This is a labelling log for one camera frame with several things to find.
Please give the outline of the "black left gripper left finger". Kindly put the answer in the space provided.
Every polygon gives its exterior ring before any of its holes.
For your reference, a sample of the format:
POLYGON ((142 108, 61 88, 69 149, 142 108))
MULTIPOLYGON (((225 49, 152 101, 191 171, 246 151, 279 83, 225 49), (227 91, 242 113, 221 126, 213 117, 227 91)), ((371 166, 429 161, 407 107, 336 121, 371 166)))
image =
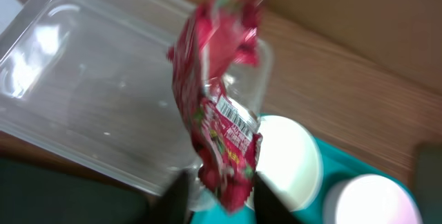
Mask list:
POLYGON ((156 224, 184 224, 189 201, 189 173, 183 171, 172 182, 151 210, 151 222, 156 224))

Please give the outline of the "pink shallow bowl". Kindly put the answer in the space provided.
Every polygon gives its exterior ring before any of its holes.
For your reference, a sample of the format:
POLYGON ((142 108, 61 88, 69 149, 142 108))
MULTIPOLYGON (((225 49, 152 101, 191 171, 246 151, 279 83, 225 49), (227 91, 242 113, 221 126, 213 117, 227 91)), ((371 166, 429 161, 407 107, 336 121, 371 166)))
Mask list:
POLYGON ((393 180, 363 174, 336 183, 323 202, 324 224, 422 224, 410 194, 393 180))

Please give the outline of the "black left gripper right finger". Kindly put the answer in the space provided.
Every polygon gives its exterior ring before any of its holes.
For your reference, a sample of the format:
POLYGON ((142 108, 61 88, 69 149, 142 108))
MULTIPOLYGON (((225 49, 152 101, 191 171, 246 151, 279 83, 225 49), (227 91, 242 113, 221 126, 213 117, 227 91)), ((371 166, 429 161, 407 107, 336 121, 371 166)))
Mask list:
POLYGON ((257 224, 302 224, 267 186, 258 173, 254 176, 253 204, 257 224))

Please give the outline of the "red snack wrapper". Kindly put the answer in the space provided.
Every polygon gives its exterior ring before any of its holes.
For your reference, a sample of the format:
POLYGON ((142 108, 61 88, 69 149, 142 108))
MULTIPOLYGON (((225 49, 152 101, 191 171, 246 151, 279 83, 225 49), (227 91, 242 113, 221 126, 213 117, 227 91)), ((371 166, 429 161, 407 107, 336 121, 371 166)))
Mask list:
POLYGON ((260 66, 260 3, 201 3, 167 53, 175 102, 202 159, 198 177, 229 213, 251 194, 262 141, 258 116, 236 85, 260 66))

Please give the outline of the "white small bowl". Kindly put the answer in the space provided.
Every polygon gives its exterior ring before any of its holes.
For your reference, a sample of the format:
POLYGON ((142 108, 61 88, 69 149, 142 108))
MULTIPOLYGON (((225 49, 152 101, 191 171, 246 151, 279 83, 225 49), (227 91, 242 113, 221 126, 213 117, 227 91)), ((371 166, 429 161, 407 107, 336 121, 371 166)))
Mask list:
POLYGON ((279 115, 261 117, 263 139, 256 171, 285 207, 307 209, 323 183, 323 160, 317 142, 304 126, 279 115))

